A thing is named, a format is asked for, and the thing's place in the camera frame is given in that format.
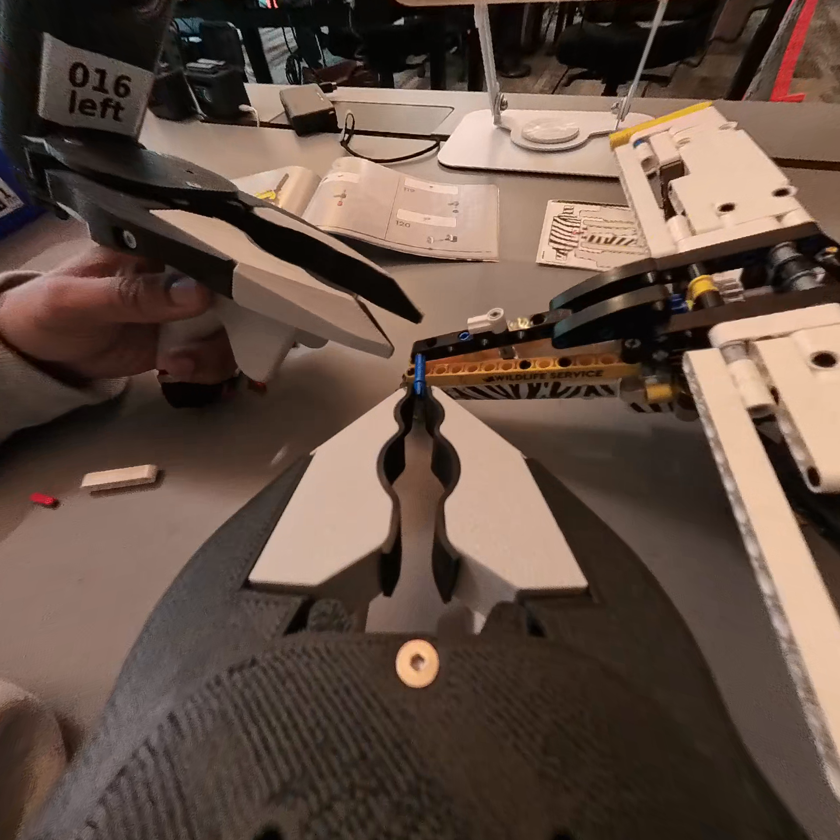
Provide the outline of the black battery chargers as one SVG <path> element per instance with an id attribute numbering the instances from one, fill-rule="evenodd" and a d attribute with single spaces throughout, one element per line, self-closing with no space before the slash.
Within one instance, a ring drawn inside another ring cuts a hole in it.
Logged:
<path id="1" fill-rule="evenodd" d="M 201 58 L 185 65 L 185 77 L 198 108 L 211 120 L 236 121 L 251 109 L 241 66 Z"/>

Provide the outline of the open instruction booklet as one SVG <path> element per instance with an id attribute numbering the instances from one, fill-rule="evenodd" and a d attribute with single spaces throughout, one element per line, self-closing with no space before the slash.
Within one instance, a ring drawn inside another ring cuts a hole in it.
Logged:
<path id="1" fill-rule="evenodd" d="M 322 176 L 290 165 L 233 183 L 331 235 L 410 256 L 499 260 L 495 185 L 430 182 L 350 157 Z"/>

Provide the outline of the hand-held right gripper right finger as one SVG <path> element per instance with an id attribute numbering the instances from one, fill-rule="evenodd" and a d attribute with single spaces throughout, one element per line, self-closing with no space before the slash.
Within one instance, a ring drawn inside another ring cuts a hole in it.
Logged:
<path id="1" fill-rule="evenodd" d="M 425 419 L 442 491 L 432 549 L 442 601 L 487 617 L 500 603 L 586 593 L 525 455 L 441 388 L 428 388 Z"/>

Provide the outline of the black power adapter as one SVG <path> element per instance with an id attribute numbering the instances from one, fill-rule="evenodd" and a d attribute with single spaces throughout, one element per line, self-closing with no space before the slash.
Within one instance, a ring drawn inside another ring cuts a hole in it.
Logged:
<path id="1" fill-rule="evenodd" d="M 318 84 L 283 87 L 279 98 L 287 123 L 297 136 L 340 132 L 335 106 Z"/>

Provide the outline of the person's left forearm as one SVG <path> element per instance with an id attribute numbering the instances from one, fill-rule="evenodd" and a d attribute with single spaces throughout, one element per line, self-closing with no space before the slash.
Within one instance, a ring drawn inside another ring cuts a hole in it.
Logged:
<path id="1" fill-rule="evenodd" d="M 74 341 L 24 350 L 2 336 L 1 441 L 48 424 L 82 407 L 97 406 L 124 393 L 128 374 L 110 375 L 99 364 L 75 360 Z"/>

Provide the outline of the grey closed laptop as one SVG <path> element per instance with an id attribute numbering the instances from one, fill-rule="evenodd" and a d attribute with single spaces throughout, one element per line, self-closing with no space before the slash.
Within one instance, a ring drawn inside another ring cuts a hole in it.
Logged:
<path id="1" fill-rule="evenodd" d="M 285 86 L 247 85 L 251 106 L 259 115 L 264 128 L 292 131 L 280 94 Z M 399 133 L 432 135 L 438 133 L 456 109 L 446 104 L 415 101 L 401 97 L 382 100 L 374 94 L 387 93 L 378 88 L 338 88 L 325 92 L 322 98 L 331 102 L 339 128 L 344 126 L 348 113 L 352 113 L 355 127 L 368 133 Z"/>

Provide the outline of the white flat lego beam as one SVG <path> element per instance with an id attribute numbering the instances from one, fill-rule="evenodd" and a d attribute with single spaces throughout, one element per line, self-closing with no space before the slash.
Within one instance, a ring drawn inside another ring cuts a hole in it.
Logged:
<path id="1" fill-rule="evenodd" d="M 145 487 L 160 476 L 157 465 L 134 465 L 116 469 L 92 471 L 84 475 L 80 489 L 89 493 Z"/>

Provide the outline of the white yellow lego plane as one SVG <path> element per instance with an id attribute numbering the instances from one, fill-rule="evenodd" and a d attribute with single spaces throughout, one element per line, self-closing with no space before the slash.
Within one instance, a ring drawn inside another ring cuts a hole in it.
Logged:
<path id="1" fill-rule="evenodd" d="M 457 400 L 616 397 L 699 418 L 822 761 L 838 773 L 838 243 L 747 132 L 703 102 L 610 135 L 649 257 L 506 320 L 416 342 Z"/>

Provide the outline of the zebra striped sticker sheet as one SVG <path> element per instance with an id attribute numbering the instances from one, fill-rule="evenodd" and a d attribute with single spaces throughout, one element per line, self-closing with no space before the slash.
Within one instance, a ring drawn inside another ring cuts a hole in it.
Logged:
<path id="1" fill-rule="evenodd" d="M 634 211 L 616 204 L 547 203 L 535 261 L 592 274 L 647 259 Z"/>

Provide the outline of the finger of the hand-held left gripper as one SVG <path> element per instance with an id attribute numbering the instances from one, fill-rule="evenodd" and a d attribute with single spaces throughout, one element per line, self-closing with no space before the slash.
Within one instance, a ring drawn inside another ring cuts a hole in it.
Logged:
<path id="1" fill-rule="evenodd" d="M 161 328 L 161 352 L 224 328 L 237 361 L 283 361 L 305 335 L 384 359 L 393 355 L 392 342 L 356 296 L 269 254 L 222 220 L 171 209 L 153 215 L 193 237 L 200 223 L 209 223 L 211 244 L 234 261 L 232 297 L 217 295 L 202 317 Z"/>
<path id="2" fill-rule="evenodd" d="M 225 201 L 225 221 L 265 252 L 306 270 L 331 287 L 409 322 L 420 323 L 424 318 L 387 270 L 294 214 L 239 192 Z"/>

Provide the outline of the black office chair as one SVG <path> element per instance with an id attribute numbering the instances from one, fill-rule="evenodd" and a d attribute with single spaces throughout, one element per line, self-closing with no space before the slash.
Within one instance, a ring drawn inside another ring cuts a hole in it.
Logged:
<path id="1" fill-rule="evenodd" d="M 644 61 L 642 81 L 660 81 L 653 70 L 670 67 L 696 55 L 712 27 L 715 13 L 711 7 L 695 14 L 667 12 Z M 648 42 L 649 27 L 633 18 L 597 23 L 584 17 L 567 27 L 559 36 L 554 55 L 571 70 L 567 83 L 600 81 L 601 95 L 615 96 L 618 89 L 635 77 Z"/>

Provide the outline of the person's left hand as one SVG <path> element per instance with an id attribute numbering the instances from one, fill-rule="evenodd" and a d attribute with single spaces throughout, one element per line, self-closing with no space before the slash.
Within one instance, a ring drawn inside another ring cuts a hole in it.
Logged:
<path id="1" fill-rule="evenodd" d="M 72 385 L 151 371 L 214 385 L 237 370 L 225 331 L 159 348 L 162 326 L 199 317 L 212 301 L 189 276 L 96 246 L 2 292 L 2 344 Z"/>

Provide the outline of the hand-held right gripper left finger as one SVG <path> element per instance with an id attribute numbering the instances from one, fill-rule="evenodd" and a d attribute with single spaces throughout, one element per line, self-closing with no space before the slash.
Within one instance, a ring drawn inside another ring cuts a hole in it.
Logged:
<path id="1" fill-rule="evenodd" d="M 413 399 L 401 388 L 314 449 L 248 576 L 251 587 L 339 601 L 366 614 L 402 565 L 394 484 Z"/>

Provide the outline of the person's grey hoodie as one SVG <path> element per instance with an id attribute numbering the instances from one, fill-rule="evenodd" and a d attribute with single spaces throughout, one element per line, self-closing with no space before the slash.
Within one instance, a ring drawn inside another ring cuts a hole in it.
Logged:
<path id="1" fill-rule="evenodd" d="M 1 838 L 19 838 L 67 766 L 56 715 L 37 696 L 1 681 Z"/>

